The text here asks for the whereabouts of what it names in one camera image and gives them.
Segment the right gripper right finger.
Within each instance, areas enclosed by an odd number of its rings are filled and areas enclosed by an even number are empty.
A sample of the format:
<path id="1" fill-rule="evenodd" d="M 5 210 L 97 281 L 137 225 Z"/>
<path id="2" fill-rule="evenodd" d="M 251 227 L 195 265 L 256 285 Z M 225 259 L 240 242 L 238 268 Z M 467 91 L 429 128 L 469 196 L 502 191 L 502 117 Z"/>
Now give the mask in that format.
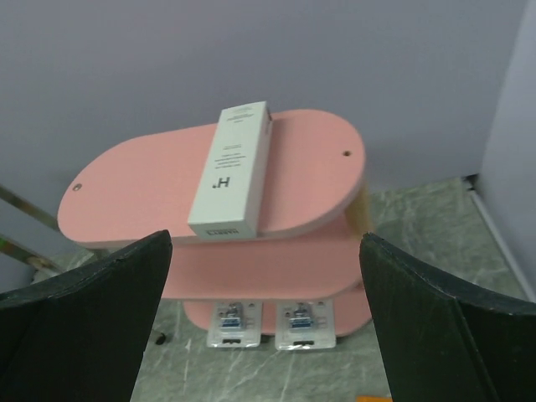
<path id="1" fill-rule="evenodd" d="M 533 401 L 535 305 L 474 285 L 376 234 L 359 251 L 395 401 Z"/>

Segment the blue razor blister pack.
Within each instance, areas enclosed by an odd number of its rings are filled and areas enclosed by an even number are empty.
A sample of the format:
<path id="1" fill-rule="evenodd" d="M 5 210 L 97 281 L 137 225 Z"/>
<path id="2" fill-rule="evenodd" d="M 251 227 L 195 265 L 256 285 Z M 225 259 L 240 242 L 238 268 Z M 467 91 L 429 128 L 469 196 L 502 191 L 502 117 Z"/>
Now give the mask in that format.
<path id="1" fill-rule="evenodd" d="M 276 305 L 277 350 L 329 349 L 336 344 L 331 300 L 289 301 Z"/>
<path id="2" fill-rule="evenodd" d="M 214 305 L 207 334 L 209 348 L 256 348 L 261 340 L 262 303 L 224 301 Z"/>

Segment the orange razor bag right upper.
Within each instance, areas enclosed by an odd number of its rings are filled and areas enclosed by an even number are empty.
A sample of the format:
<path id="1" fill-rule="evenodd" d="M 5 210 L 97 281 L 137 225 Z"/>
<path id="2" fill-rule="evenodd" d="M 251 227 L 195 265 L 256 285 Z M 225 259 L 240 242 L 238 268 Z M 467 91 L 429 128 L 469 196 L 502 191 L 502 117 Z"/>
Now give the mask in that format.
<path id="1" fill-rule="evenodd" d="M 360 395 L 356 398 L 356 402 L 393 402 L 390 397 L 378 397 L 372 395 Z"/>

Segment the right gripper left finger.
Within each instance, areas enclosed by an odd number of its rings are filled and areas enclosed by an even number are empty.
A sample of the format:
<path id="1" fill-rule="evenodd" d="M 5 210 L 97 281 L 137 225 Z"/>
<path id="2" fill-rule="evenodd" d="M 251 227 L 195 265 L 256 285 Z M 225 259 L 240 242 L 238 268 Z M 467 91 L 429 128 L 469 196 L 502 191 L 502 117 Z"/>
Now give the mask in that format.
<path id="1" fill-rule="evenodd" d="M 167 230 L 1 295 L 3 401 L 128 401 L 168 277 Z"/>

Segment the pink three-tier shelf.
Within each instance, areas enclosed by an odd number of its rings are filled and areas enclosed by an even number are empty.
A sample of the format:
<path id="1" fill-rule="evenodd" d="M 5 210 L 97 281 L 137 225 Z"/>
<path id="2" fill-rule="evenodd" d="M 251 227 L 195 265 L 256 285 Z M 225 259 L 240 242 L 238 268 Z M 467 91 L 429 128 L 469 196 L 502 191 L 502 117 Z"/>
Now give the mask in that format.
<path id="1" fill-rule="evenodd" d="M 282 307 L 333 310 L 347 336 L 370 310 L 359 266 L 369 228 L 365 146 L 356 128 L 319 110 L 272 114 L 266 144 L 238 124 L 211 152 L 214 124 L 121 142 L 75 177 L 59 204 L 62 234 L 88 249 L 120 249 L 165 229 L 173 258 L 163 296 L 183 303 L 198 327 L 215 306 L 261 302 L 262 331 Z"/>

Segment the metal dish rack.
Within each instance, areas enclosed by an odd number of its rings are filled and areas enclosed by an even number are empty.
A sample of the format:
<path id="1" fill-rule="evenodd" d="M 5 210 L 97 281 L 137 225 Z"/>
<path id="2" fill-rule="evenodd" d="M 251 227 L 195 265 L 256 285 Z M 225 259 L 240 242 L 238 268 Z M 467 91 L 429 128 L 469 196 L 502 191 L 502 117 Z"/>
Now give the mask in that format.
<path id="1" fill-rule="evenodd" d="M 46 228 L 59 232 L 58 221 L 53 215 L 16 194 L 3 184 L 1 185 L 1 200 L 14 207 L 21 214 L 25 214 L 34 221 L 41 223 Z M 32 230 L 36 226 L 21 219 L 14 219 L 12 223 L 14 224 L 13 229 L 8 231 L 1 229 L 1 253 L 17 262 L 31 266 L 43 276 L 53 277 L 61 274 L 63 271 L 54 260 L 35 249 L 36 234 L 23 233 L 24 229 Z"/>

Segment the white razor box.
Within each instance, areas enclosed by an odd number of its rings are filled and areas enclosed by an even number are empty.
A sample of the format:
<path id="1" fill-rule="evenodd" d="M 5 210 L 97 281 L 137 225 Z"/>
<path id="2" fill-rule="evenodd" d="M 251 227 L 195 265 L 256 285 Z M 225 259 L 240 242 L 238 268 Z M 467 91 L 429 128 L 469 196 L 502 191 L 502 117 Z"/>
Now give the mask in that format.
<path id="1" fill-rule="evenodd" d="M 271 146 L 268 104 L 223 109 L 198 183 L 188 226 L 201 240 L 257 236 Z"/>

